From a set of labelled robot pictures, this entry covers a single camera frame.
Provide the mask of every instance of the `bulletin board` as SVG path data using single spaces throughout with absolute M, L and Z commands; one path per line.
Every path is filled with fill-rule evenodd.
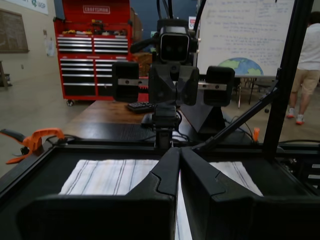
M 22 15 L 0 9 L 0 53 L 28 53 Z

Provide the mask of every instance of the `khaki shorts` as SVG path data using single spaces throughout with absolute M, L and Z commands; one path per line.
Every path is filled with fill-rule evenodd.
M 312 95 L 319 83 L 320 70 L 300 70 L 297 69 L 292 86 L 292 93 L 298 92 L 302 85 L 302 93 Z

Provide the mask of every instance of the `person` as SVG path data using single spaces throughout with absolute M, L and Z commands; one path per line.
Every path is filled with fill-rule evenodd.
M 296 124 L 305 123 L 304 114 L 310 103 L 311 95 L 314 93 L 320 78 L 320 11 L 311 13 L 308 28 L 306 30 L 299 64 L 297 66 L 293 87 L 290 95 L 289 113 L 287 118 L 295 117 L 298 90 L 302 86 L 299 113 Z

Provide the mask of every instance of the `sneaker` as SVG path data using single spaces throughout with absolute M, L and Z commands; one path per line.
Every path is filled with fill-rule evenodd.
M 289 108 L 289 113 L 286 116 L 288 119 L 293 119 L 295 117 L 295 109 L 294 108 Z
M 296 122 L 295 122 L 297 125 L 303 125 L 305 123 L 305 120 L 304 120 L 304 116 L 302 114 L 299 114 L 297 117 L 296 117 Z

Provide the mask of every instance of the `red tool chest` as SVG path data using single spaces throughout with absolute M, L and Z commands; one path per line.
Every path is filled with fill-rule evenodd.
M 58 2 L 59 15 L 64 13 L 54 19 L 63 98 L 69 106 L 73 100 L 112 100 L 112 64 L 132 60 L 129 0 Z

